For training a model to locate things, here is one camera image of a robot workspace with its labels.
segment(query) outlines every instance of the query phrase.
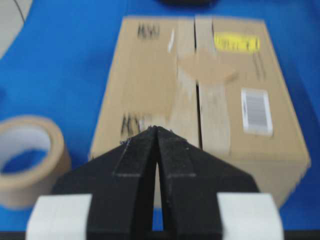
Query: blue table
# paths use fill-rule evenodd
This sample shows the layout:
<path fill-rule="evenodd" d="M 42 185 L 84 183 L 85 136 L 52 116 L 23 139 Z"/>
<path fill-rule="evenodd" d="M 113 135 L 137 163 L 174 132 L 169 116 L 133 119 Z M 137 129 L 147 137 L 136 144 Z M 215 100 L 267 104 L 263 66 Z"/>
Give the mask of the blue table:
<path fill-rule="evenodd" d="M 177 8 L 157 0 L 33 0 L 24 28 L 0 59 L 0 121 L 46 116 L 61 128 L 74 168 L 88 159 L 122 17 L 222 15 L 268 27 L 312 159 L 280 209 L 287 230 L 320 229 L 320 1 L 219 0 Z M 25 230 L 31 209 L 0 207 L 0 231 Z M 160 213 L 155 211 L 159 223 Z"/>

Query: yellow label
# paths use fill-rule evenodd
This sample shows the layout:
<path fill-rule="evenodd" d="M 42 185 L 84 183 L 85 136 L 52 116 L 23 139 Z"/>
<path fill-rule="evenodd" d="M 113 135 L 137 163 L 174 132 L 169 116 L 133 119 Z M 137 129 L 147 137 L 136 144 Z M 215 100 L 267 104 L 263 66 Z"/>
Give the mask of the yellow label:
<path fill-rule="evenodd" d="M 253 54 L 260 49 L 260 39 L 255 35 L 215 32 L 214 45 L 220 51 Z"/>

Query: cardboard box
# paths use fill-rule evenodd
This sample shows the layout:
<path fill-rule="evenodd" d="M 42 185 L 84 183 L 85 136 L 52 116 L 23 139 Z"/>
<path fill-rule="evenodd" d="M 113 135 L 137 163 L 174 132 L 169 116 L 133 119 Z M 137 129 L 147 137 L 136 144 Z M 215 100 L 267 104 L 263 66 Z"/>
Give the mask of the cardboard box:
<path fill-rule="evenodd" d="M 91 158 L 152 125 L 252 174 L 278 206 L 310 166 L 262 21 L 124 18 Z"/>

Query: tape roll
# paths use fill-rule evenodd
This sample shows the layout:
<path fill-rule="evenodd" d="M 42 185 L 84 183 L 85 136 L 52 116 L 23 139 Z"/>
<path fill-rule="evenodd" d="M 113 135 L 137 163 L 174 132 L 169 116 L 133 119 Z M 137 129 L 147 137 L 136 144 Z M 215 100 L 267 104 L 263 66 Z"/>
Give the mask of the tape roll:
<path fill-rule="evenodd" d="M 0 169 L 26 150 L 47 151 L 37 166 L 17 173 L 0 173 L 0 204 L 19 209 L 50 193 L 58 177 L 71 168 L 59 127 L 43 117 L 21 116 L 0 124 Z"/>

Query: barcode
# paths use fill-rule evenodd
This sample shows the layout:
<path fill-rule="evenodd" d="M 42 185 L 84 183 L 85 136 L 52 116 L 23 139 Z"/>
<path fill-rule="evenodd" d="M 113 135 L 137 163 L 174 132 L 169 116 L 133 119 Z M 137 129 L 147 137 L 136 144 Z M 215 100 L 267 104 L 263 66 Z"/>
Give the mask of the barcode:
<path fill-rule="evenodd" d="M 273 126 L 267 91 L 243 88 L 241 101 L 244 131 L 272 135 Z"/>

